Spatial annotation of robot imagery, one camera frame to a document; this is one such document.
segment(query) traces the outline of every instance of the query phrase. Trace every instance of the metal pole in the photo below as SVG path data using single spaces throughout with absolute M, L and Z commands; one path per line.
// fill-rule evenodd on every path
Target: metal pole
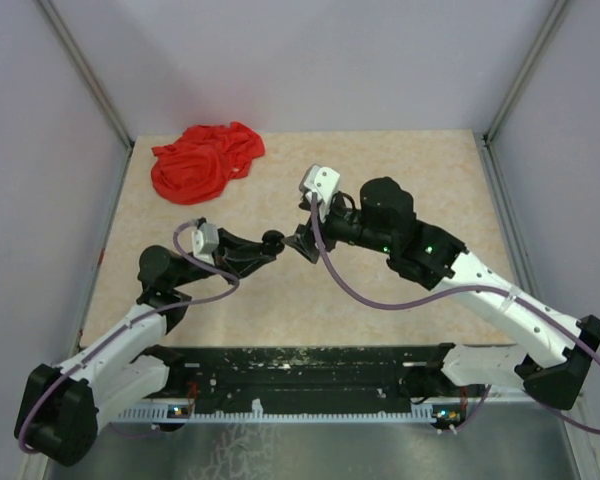
M 553 4 L 553 7 L 549 12 L 549 15 L 547 16 L 540 33 L 533 42 L 531 50 L 529 50 L 529 53 L 527 54 L 527 57 L 525 58 L 518 75 L 509 88 L 509 93 L 507 93 L 504 102 L 500 106 L 498 113 L 496 113 L 496 116 L 491 122 L 491 126 L 487 130 L 485 136 L 485 142 L 487 146 L 491 146 L 491 144 L 498 137 L 504 121 L 509 116 L 511 109 L 517 102 L 522 91 L 524 90 L 524 87 L 529 81 L 529 78 L 531 78 L 533 71 L 538 65 L 538 60 L 544 53 L 549 43 L 551 43 L 551 40 L 560 28 L 560 25 L 562 25 L 568 7 L 571 3 L 572 0 L 556 0 L 556 2 Z
M 71 63 L 75 67 L 78 75 L 84 82 L 85 86 L 93 96 L 93 99 L 98 104 L 98 107 L 102 111 L 103 115 L 111 125 L 111 128 L 114 129 L 117 136 L 120 138 L 120 141 L 124 144 L 128 149 L 132 147 L 133 140 L 127 131 L 122 118 L 119 113 L 116 111 L 113 103 L 109 99 L 109 96 L 106 94 L 100 82 L 98 82 L 96 76 L 93 73 L 93 70 L 89 63 L 87 62 L 85 56 L 82 51 L 78 47 L 76 41 L 74 40 L 71 32 L 67 28 L 64 20 L 58 13 L 55 5 L 51 0 L 33 0 L 34 3 L 40 9 L 42 16 L 47 21 L 47 24 L 55 33 L 58 41 L 64 48 L 65 52 L 69 56 Z

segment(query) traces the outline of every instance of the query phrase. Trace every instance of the cable clip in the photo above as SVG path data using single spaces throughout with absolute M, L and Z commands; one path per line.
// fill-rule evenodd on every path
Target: cable clip
M 520 296 L 522 290 L 517 285 L 512 285 L 511 289 L 509 289 L 509 295 L 502 300 L 500 307 L 498 307 L 498 311 L 501 313 L 505 313 L 511 305 L 516 302 L 516 298 Z

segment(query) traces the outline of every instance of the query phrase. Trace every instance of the metal frame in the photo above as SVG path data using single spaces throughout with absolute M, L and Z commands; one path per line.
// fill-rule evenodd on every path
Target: metal frame
M 527 249 L 519 233 L 514 209 L 511 205 L 511 200 L 498 163 L 498 157 L 495 155 L 494 146 L 486 145 L 485 136 L 476 134 L 476 145 L 480 152 L 480 160 L 485 171 L 491 198 L 493 199 L 496 216 L 500 224 L 500 231 L 505 240 L 513 275 L 518 285 L 524 290 L 534 297 L 542 299 L 541 289 L 539 289 L 533 276 L 533 269 L 529 261 Z M 592 416 L 586 395 L 582 394 L 580 396 L 573 410 L 569 412 L 569 416 L 584 424 L 591 423 Z M 600 480 L 600 437 L 590 435 L 568 424 L 565 424 L 565 428 L 581 478 Z
M 496 116 L 494 117 L 489 129 L 485 134 L 485 143 L 488 147 L 490 147 L 495 139 L 498 137 L 500 130 L 508 118 L 511 109 L 515 106 L 518 98 L 522 95 L 524 91 L 524 87 L 527 85 L 529 79 L 533 76 L 533 72 L 535 71 L 538 61 L 542 54 L 546 51 L 547 47 L 553 40 L 556 32 L 562 25 L 564 21 L 569 5 L 571 5 L 572 0 L 556 0 L 545 20 L 538 36 L 536 37 L 527 57 L 525 58 L 520 71 L 516 75 L 511 87 L 507 92 L 507 95 L 502 102 L 502 105 L 498 109 Z
M 133 148 L 133 140 L 131 139 L 124 122 L 114 107 L 105 89 L 97 80 L 93 70 L 84 54 L 76 44 L 73 36 L 67 28 L 62 17 L 58 13 L 52 0 L 33 0 L 38 6 L 42 16 L 47 21 L 49 27 L 54 32 L 58 41 L 66 51 L 69 60 L 72 62 L 78 75 L 83 80 L 85 87 L 92 94 L 94 101 L 101 109 L 105 119 L 110 124 L 112 129 L 120 141 L 127 147 L 128 157 L 125 164 L 119 171 L 117 183 L 119 185 L 118 192 L 112 197 L 110 208 L 107 215 L 107 222 L 103 227 L 102 245 L 104 247 L 106 239 L 113 222 L 115 210 L 117 207 L 119 195 L 122 190 L 126 169 Z M 555 33 L 562 24 L 571 0 L 556 0 L 554 5 L 538 33 L 520 71 L 514 79 L 511 87 L 505 96 L 501 107 L 496 113 L 489 129 L 484 134 L 476 135 L 476 145 L 480 153 L 480 160 L 484 168 L 487 184 L 490 189 L 491 197 L 496 210 L 496 215 L 500 225 L 500 229 L 505 241 L 507 254 L 511 262 L 514 276 L 518 284 L 530 294 L 541 298 L 541 291 L 534 279 L 532 267 L 527 255 L 527 249 L 524 241 L 519 233 L 518 223 L 514 209 L 511 205 L 511 200 L 507 192 L 506 184 L 500 170 L 498 157 L 494 148 L 494 141 L 497 139 L 506 119 L 511 110 L 515 106 L 518 98 L 522 95 L 524 87 L 532 77 L 538 61 L 542 54 L 546 51 Z M 91 297 L 93 286 L 97 279 L 97 266 L 94 267 L 92 273 L 92 288 L 85 291 L 80 301 L 79 315 L 80 318 L 86 318 L 88 302 Z M 501 392 L 498 395 L 499 400 L 506 398 L 507 401 L 529 401 L 526 396 L 512 395 Z M 587 423 L 590 418 L 590 412 L 586 398 L 583 396 L 576 402 L 575 408 L 571 412 L 572 418 L 578 421 Z M 600 480 L 600 438 L 597 436 L 588 435 L 585 432 L 577 430 L 569 425 L 566 426 L 566 432 L 572 446 L 575 463 L 582 478 Z M 26 456 L 21 464 L 18 479 L 25 480 L 42 480 L 49 474 L 47 467 L 48 459 L 42 455 Z
M 116 132 L 116 135 L 125 147 L 128 149 L 132 148 L 133 140 L 125 127 L 120 114 L 114 107 L 113 102 L 107 95 L 105 89 L 100 85 L 100 82 L 93 73 L 91 65 L 87 62 L 84 54 L 78 47 L 78 44 L 74 40 L 73 35 L 71 35 L 71 32 L 67 28 L 67 25 L 58 13 L 53 2 L 51 0 L 33 0 L 33 2 L 37 5 L 40 13 L 47 21 L 49 28 L 56 35 L 58 42 L 69 57 L 69 61 L 71 61 L 75 67 L 78 76 L 83 81 L 87 90 L 89 90 L 89 93 L 91 93 L 91 96 L 111 128 Z
M 105 252 L 105 248 L 107 245 L 107 241 L 109 239 L 109 233 L 111 232 L 111 227 L 113 226 L 113 220 L 116 215 L 116 210 L 118 209 L 118 202 L 120 201 L 120 196 L 122 195 L 122 187 L 124 185 L 124 180 L 127 176 L 127 170 L 129 169 L 129 162 L 131 161 L 131 154 L 133 153 L 133 148 L 129 147 L 126 152 L 126 158 L 124 162 L 121 164 L 121 167 L 116 172 L 116 180 L 115 185 L 116 188 L 113 192 L 111 192 L 111 198 L 109 200 L 105 220 L 102 224 L 100 235 L 98 238 L 98 245 L 100 245 L 100 255 Z M 70 344 L 68 345 L 67 352 L 69 355 L 75 355 L 77 353 L 78 348 L 80 347 L 80 338 L 81 332 L 84 328 L 84 324 L 87 321 L 87 312 L 89 311 L 89 304 L 91 303 L 91 297 L 93 296 L 93 291 L 96 288 L 96 282 L 98 280 L 98 273 L 100 272 L 100 262 L 91 266 L 91 270 L 89 272 L 89 287 L 82 292 L 82 295 L 77 299 L 76 303 L 78 307 L 76 309 L 76 327 L 74 332 L 72 332 Z

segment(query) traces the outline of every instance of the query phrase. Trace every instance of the gray metal floor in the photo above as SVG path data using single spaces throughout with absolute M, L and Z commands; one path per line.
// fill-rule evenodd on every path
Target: gray metal floor
M 148 426 L 120 425 L 128 432 Z M 73 468 L 82 479 L 580 478 L 564 427 L 534 404 L 489 404 L 457 436 L 426 425 L 188 425 L 146 440 L 107 429 Z

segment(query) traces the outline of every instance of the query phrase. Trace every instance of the black bracket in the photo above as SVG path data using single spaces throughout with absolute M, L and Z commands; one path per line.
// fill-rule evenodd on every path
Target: black bracket
M 214 252 L 214 266 L 233 273 L 238 278 L 245 278 L 260 267 L 273 262 L 284 250 L 284 235 L 275 230 L 265 232 L 262 242 L 237 237 L 223 228 L 218 229 L 218 237 L 219 246 Z M 177 287 L 213 275 L 160 245 L 146 248 L 138 263 L 138 280 L 142 284 L 142 294 L 136 302 L 153 308 L 191 300 L 189 295 L 178 291 Z M 180 307 L 164 313 L 167 332 L 180 323 L 186 311 L 187 307 Z
M 327 251 L 345 242 L 388 255 L 387 265 L 400 277 L 433 289 L 443 277 L 453 277 L 451 265 L 466 251 L 463 242 L 447 231 L 416 219 L 413 197 L 391 178 L 376 178 L 360 189 L 361 208 L 342 192 L 335 194 L 320 226 Z M 300 204 L 310 209 L 306 199 Z M 298 225 L 285 243 L 312 263 L 319 253 L 311 221 Z
M 600 346 L 600 319 L 589 315 L 580 320 L 580 340 L 593 351 Z M 571 410 L 578 399 L 591 366 L 591 357 L 577 345 L 565 350 L 567 361 L 551 368 L 540 368 L 527 356 L 516 367 L 525 391 L 537 401 L 558 410 Z

